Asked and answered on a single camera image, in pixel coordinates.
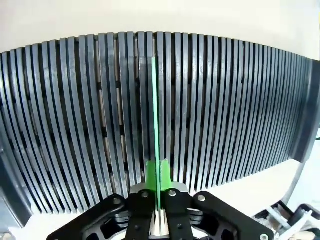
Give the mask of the left gripper black left finger with green tip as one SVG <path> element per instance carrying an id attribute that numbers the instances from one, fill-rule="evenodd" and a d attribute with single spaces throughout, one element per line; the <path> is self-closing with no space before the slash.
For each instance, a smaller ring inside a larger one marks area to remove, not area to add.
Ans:
<path id="1" fill-rule="evenodd" d="M 113 194 L 51 233 L 48 240 L 107 240 L 125 230 L 125 240 L 148 240 L 156 207 L 156 163 L 146 164 L 145 188 L 128 198 Z"/>

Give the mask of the left gripper black right finger with green tip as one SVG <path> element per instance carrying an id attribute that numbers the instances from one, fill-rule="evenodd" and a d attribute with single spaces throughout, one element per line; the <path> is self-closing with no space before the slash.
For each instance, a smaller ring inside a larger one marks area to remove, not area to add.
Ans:
<path id="1" fill-rule="evenodd" d="M 172 240 L 273 240 L 274 233 L 207 191 L 174 187 L 170 164 L 158 163 L 159 193 Z"/>

